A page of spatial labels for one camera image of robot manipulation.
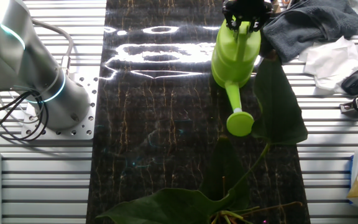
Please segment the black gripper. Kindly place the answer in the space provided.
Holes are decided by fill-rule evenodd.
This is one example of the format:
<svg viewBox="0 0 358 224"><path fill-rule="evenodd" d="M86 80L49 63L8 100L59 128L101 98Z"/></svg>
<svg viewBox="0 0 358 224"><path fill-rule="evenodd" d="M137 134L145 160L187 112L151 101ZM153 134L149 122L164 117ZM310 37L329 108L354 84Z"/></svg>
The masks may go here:
<svg viewBox="0 0 358 224"><path fill-rule="evenodd" d="M257 32L267 22L271 11L272 2L269 0L226 0L223 15L230 30L239 30L240 18L251 19L250 31Z"/></svg>

